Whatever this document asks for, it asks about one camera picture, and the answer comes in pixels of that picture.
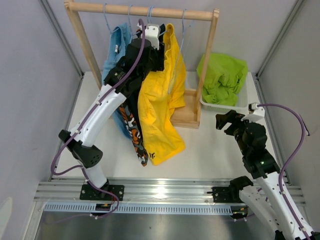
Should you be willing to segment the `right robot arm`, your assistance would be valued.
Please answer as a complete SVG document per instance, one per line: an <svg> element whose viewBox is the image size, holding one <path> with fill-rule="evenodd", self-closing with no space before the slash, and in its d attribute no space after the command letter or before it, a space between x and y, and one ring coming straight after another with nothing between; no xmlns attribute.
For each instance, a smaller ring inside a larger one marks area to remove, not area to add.
<svg viewBox="0 0 320 240"><path fill-rule="evenodd" d="M308 224L280 179L279 165L266 149L265 127L234 110L215 118L218 130L230 124L224 132L235 138L245 169L266 195L262 197L247 176L240 176L230 181L229 198L245 203L276 240L318 240L319 232Z"/></svg>

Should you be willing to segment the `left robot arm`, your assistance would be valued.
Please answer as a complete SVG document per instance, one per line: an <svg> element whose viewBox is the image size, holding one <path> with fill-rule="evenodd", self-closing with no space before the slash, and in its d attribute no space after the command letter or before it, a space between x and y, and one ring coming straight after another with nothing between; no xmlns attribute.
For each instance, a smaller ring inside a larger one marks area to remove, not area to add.
<svg viewBox="0 0 320 240"><path fill-rule="evenodd" d="M58 137L68 148L93 185L91 194L97 200L108 196L108 179L100 161L103 152L94 143L109 117L136 92L150 72L164 70L165 45L136 38L128 44L125 55L109 70L90 109L70 130L61 130Z"/></svg>

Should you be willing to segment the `light blue shorts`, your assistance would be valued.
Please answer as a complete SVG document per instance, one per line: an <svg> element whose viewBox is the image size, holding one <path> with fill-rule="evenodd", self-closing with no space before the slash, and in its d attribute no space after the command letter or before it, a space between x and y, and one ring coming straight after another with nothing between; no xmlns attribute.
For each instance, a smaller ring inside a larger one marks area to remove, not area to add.
<svg viewBox="0 0 320 240"><path fill-rule="evenodd" d="M105 78L109 74L109 71L113 69L120 60L120 58L122 58L126 54L126 48L128 44L131 42L131 40L132 35L130 32L130 28L126 22L116 26L114 30L111 31L108 55L107 59L104 61L103 64L101 78L102 84L104 83ZM122 133L125 138L130 139L131 135L127 130L125 121L121 115L119 108L117 108L112 113L112 117L120 133Z"/></svg>

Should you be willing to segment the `blue hanger of camouflage shorts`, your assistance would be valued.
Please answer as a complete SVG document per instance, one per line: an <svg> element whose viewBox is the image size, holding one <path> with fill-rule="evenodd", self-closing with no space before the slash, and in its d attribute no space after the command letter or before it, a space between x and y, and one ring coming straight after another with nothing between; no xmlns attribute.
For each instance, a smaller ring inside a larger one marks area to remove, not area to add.
<svg viewBox="0 0 320 240"><path fill-rule="evenodd" d="M131 21L131 8L132 7L133 7L132 4L128 7L128 12L127 12L128 26L129 26L131 36L139 38L140 37L140 27L139 27L139 25L133 25L132 21Z"/></svg>

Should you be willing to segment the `white plastic basket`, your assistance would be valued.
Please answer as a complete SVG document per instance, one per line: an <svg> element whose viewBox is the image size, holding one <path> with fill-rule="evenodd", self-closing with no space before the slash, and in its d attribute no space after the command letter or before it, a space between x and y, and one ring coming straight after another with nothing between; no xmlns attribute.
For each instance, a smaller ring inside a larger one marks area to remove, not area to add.
<svg viewBox="0 0 320 240"><path fill-rule="evenodd" d="M200 98L200 103L206 111L219 113L227 113L230 110L235 110L237 112L245 111L248 109L248 105L250 103L250 79L252 79L252 76L249 72L241 91L237 94L237 103L235 106L206 103L203 100L203 97Z"/></svg>

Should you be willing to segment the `wooden clothes rack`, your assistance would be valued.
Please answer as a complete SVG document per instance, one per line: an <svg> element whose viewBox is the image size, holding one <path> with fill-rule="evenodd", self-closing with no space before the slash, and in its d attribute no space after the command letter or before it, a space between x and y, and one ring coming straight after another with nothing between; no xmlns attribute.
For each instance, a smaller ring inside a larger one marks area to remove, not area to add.
<svg viewBox="0 0 320 240"><path fill-rule="evenodd" d="M64 8L72 24L72 27L79 39L82 51L95 78L98 88L101 88L102 74L93 50L91 48L89 39L87 37L85 28L81 21L79 12L87 13L107 13L115 15L132 15L132 16L147 16L151 13L152 16L167 19L186 19L195 21L210 22L210 29L206 43L203 66L201 76L197 89L186 89L184 92L185 106L176 109L171 117L171 123L175 127L198 129L201 122L201 97L205 76L208 69L210 54L214 42L216 28L220 16L220 9L215 8L213 12L209 11L195 11L172 8L153 8L143 6L129 7L127 5L103 5L102 3L84 3L75 2L73 0L65 0Z"/></svg>

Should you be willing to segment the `lime green shorts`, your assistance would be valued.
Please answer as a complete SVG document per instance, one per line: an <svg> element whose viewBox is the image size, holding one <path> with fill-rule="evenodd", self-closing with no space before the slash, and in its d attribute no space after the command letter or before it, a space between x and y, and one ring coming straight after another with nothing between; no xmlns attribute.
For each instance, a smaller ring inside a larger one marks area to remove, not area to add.
<svg viewBox="0 0 320 240"><path fill-rule="evenodd" d="M202 87L207 104L236 106L248 74L245 60L224 53L211 53Z"/></svg>

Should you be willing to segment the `yellow shorts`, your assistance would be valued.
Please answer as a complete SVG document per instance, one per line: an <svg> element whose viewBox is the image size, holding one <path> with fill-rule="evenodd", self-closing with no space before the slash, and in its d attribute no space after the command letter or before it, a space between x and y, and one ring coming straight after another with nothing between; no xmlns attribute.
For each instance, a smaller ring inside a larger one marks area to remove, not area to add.
<svg viewBox="0 0 320 240"><path fill-rule="evenodd" d="M154 166L185 149L185 142L171 123L171 117L177 108L186 105L187 72L173 24L167 24L165 29L164 70L150 72L138 95L143 144Z"/></svg>

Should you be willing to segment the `aluminium mounting rail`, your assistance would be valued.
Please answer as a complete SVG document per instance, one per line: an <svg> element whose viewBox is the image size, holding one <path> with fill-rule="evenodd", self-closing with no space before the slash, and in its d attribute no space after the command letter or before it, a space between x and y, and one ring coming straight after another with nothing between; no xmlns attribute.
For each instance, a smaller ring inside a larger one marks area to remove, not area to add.
<svg viewBox="0 0 320 240"><path fill-rule="evenodd" d="M271 192L254 182L244 191L245 202L229 193L229 179L110 178L108 191L93 189L84 178L53 178L38 184L34 202L45 211L79 212L94 215L115 213L232 215L244 208L269 205L276 210Z"/></svg>

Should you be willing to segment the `orange camouflage shorts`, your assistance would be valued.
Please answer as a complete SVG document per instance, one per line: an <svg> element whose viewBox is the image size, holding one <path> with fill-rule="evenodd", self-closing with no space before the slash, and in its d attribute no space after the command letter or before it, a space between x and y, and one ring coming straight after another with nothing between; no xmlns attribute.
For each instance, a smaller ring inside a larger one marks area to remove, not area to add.
<svg viewBox="0 0 320 240"><path fill-rule="evenodd" d="M144 139L141 131L138 128L133 112L128 106L128 98L134 90L137 90L139 85L147 78L151 72L150 53L151 43L145 39L145 32L142 32L141 46L138 38L132 40L127 46L125 55L121 58L120 67L125 73L121 79L123 82L117 87L117 91L126 97L126 100L120 105L119 110L124 119L125 126L131 136L130 140L133 144L135 153L142 166L146 166L149 160L147 150L144 146Z"/></svg>

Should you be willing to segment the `blue hanger of green shorts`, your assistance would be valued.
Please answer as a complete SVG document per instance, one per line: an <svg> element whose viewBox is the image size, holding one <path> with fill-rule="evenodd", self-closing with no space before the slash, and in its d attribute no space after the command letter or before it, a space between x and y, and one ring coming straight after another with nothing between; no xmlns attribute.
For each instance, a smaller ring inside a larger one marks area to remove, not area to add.
<svg viewBox="0 0 320 240"><path fill-rule="evenodd" d="M170 94L173 91L173 88L175 86L178 75L182 69L184 58L187 54L188 47L189 47L190 34L191 34L191 31L193 30L193 26L194 26L194 20L191 20L190 23L188 25L186 25L186 23L185 23L186 12L187 12L186 9L184 9L182 12L182 18L181 18L182 38L181 38L181 43L179 46L179 52L178 52L178 55L177 55L177 58L175 61L174 68L173 68L173 74L172 74L172 77L169 81L169 86L168 86L168 90L167 90L168 94Z"/></svg>

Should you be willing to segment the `navy blue shorts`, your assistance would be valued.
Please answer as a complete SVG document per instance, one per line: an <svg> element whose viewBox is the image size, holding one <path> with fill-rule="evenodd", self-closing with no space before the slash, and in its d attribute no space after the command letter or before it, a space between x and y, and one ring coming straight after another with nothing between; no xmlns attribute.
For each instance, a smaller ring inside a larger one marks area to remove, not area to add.
<svg viewBox="0 0 320 240"><path fill-rule="evenodd" d="M164 70L164 51L165 51L165 44L163 43L163 36L158 37L159 40L159 50L157 50L158 56L161 58L160 63L158 64L158 68L156 69L157 71L163 71ZM133 91L132 95L128 98L127 104L130 110L133 113L133 116L136 120L137 127L140 131L141 129L141 124L139 120L139 113L138 113L138 97L139 97L139 92L141 89L141 83L139 87Z"/></svg>

